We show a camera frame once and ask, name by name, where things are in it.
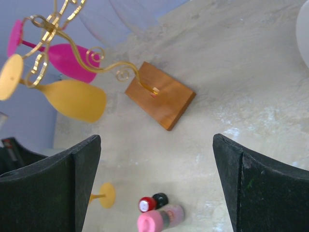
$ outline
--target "white object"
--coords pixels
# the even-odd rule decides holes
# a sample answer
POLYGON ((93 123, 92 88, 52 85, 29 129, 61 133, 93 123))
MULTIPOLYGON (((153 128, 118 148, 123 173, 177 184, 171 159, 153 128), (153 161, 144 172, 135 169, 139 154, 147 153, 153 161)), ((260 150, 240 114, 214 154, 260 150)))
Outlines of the white object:
POLYGON ((296 22, 296 38, 300 54, 309 68, 309 0, 299 11, 296 22))
POLYGON ((3 126, 5 121, 8 119, 8 116, 2 112, 0 112, 0 128, 3 126))

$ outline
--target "pink wine glass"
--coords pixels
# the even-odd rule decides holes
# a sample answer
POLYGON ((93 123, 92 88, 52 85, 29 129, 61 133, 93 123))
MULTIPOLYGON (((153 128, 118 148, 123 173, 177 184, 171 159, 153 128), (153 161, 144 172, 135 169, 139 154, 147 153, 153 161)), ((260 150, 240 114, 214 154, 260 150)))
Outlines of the pink wine glass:
MULTIPOLYGON (((7 48, 7 55, 10 57, 13 55, 17 49, 17 47, 20 44, 24 44, 28 47, 34 48, 36 44, 29 43, 27 41, 24 41, 22 39, 23 36, 23 23, 20 20, 17 20, 15 22, 15 25, 13 26, 11 36, 8 43, 7 48)), ((42 52, 44 51, 44 47, 41 47, 39 50, 42 52)), ((88 49, 78 46, 77 49, 79 51, 79 54, 85 64, 88 63, 87 61, 87 51, 88 49)), ((91 55, 94 52, 90 52, 89 54, 89 63, 98 68, 100 63, 95 62, 91 59, 91 55)), ((62 43, 53 45, 48 50, 48 56, 50 62, 54 65, 54 67, 63 73, 64 75, 71 77, 73 79, 83 81, 86 83, 90 83, 94 80, 96 77, 96 73, 89 72, 86 69, 84 69, 76 60, 73 50, 71 48, 71 45, 68 43, 62 43)), ((95 60, 99 60, 99 55, 94 55, 95 60)))

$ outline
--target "pink bottle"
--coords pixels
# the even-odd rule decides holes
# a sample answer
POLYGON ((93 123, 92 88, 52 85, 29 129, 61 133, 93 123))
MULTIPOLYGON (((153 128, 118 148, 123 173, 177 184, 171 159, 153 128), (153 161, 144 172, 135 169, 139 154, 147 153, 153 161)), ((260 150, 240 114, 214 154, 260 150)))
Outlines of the pink bottle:
POLYGON ((139 232, 162 232, 184 221, 184 209, 178 204, 168 204, 159 210, 140 215, 137 221, 139 232))

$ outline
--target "small bottle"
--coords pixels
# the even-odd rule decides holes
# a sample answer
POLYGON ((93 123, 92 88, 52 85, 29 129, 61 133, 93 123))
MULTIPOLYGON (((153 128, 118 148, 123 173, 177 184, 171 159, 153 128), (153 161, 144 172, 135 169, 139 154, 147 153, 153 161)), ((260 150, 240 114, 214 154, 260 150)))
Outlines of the small bottle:
POLYGON ((152 197, 143 197, 139 201, 139 210, 142 213, 159 209, 169 203, 169 199, 164 193, 157 193, 152 197))
POLYGON ((162 232, 184 221, 184 209, 178 204, 168 204, 159 210, 140 215, 137 221, 139 232, 162 232))

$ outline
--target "red bottle cap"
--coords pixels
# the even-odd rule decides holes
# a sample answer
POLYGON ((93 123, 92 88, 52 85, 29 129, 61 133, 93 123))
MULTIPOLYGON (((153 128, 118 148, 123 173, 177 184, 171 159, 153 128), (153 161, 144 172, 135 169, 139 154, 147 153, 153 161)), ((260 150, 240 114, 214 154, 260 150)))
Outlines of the red bottle cap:
POLYGON ((142 213, 154 210, 156 208, 156 201, 152 197, 143 197, 139 202, 139 210, 142 213))

